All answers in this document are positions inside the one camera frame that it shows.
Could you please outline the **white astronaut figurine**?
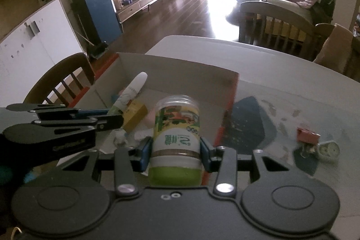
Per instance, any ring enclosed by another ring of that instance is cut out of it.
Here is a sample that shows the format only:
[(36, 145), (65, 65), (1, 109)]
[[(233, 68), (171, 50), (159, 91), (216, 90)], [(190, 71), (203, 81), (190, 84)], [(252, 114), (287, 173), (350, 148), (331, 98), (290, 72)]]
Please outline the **white astronaut figurine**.
[(113, 131), (114, 133), (114, 139), (113, 139), (113, 144), (115, 147), (120, 147), (120, 146), (124, 146), (127, 143), (127, 133), (125, 130), (123, 130), (122, 128), (120, 129), (116, 129)]

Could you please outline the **green label plastic jar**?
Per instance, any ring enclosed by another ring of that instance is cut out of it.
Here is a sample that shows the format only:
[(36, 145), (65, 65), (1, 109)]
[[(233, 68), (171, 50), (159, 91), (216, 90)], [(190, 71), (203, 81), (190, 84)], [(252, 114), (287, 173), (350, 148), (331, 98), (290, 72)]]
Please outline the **green label plastic jar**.
[(189, 96), (168, 96), (155, 106), (149, 160), (152, 186), (192, 187), (201, 183), (200, 110)]

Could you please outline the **yellow small box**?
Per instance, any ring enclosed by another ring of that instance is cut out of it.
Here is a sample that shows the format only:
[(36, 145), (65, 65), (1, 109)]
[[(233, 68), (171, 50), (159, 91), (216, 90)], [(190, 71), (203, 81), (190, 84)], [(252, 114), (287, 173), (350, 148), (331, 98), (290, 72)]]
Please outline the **yellow small box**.
[(126, 133), (132, 132), (147, 114), (146, 105), (138, 100), (133, 100), (123, 113), (122, 129)]

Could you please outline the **white green tube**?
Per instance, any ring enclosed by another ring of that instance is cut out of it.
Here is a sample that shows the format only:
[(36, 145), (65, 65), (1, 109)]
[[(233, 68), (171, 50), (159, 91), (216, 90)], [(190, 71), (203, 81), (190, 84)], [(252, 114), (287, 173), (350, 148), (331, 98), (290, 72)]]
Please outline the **white green tube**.
[(148, 75), (146, 72), (137, 74), (131, 83), (122, 91), (115, 103), (107, 112), (108, 115), (123, 114), (130, 103), (137, 97), (146, 83)]

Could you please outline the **red binder clip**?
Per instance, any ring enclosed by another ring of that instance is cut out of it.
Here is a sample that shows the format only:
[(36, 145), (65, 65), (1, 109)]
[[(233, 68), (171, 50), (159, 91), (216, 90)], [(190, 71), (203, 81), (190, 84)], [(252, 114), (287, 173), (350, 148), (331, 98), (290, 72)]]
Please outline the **red binder clip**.
[(306, 128), (297, 128), (297, 142), (301, 144), (300, 155), (303, 158), (308, 157), (315, 152), (319, 143), (320, 135)]

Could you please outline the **grey correction tape dispenser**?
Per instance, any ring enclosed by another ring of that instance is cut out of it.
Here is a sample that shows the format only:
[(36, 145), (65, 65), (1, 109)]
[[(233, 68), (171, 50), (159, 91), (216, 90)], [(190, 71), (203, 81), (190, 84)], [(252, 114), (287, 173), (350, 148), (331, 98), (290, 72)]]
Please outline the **grey correction tape dispenser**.
[(335, 141), (326, 141), (317, 145), (317, 156), (322, 161), (336, 162), (340, 157), (340, 147)]

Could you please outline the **near wooden chair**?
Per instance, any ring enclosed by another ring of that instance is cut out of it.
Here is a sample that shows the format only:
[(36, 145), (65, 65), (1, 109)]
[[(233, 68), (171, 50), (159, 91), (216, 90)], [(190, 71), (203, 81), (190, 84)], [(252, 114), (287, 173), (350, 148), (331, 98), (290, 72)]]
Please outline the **near wooden chair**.
[(95, 73), (87, 56), (81, 52), (75, 53), (49, 69), (29, 91), (24, 103), (54, 104), (48, 98), (53, 93), (66, 107), (75, 105), (80, 96), (89, 89), (74, 74), (78, 69), (82, 70), (88, 84), (93, 85)]

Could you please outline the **white cupboard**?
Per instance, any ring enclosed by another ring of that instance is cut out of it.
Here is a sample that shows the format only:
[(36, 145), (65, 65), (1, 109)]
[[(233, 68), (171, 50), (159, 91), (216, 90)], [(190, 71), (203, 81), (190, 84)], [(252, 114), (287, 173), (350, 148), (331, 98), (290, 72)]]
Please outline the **white cupboard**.
[(43, 6), (1, 41), (1, 107), (24, 101), (49, 69), (78, 52), (60, 0)]

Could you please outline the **red cardboard box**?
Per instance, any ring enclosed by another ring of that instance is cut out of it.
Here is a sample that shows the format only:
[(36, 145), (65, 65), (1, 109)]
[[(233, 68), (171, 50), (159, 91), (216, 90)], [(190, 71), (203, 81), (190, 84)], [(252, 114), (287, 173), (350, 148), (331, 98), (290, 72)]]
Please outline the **red cardboard box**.
[(135, 133), (128, 140), (131, 149), (115, 147), (113, 132), (96, 140), (101, 170), (134, 172), (161, 170), (170, 177), (200, 175), (208, 158), (203, 139), (219, 141), (225, 114), (233, 105), (238, 74), (216, 66), (173, 58), (140, 54), (120, 54), (76, 103), (90, 111), (112, 106), (112, 97), (147, 74), (135, 104), (150, 111), (136, 125), (151, 129), (140, 143)]

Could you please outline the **blue black cabinet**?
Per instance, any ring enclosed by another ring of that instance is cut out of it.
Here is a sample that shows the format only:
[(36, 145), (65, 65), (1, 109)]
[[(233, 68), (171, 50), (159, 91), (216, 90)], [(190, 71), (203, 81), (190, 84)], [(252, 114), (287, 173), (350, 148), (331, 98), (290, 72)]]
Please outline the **blue black cabinet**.
[(82, 31), (78, 35), (87, 42), (88, 50), (103, 49), (122, 34), (112, 0), (69, 1)]

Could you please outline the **dark wooden dining chair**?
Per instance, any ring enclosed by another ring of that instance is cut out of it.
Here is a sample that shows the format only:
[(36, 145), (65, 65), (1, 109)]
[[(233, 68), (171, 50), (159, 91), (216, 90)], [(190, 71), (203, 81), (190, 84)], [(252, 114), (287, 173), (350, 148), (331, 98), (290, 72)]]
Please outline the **dark wooden dining chair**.
[(311, 60), (315, 26), (291, 10), (262, 1), (240, 5), (239, 42)]

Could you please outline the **wooden chair with cloth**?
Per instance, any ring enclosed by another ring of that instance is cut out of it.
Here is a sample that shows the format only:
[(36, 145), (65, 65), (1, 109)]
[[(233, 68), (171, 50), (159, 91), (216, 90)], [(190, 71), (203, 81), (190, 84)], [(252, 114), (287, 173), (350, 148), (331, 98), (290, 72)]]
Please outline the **wooden chair with cloth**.
[(359, 40), (340, 24), (317, 24), (315, 34), (325, 41), (313, 62), (345, 75), (354, 51), (359, 49)]

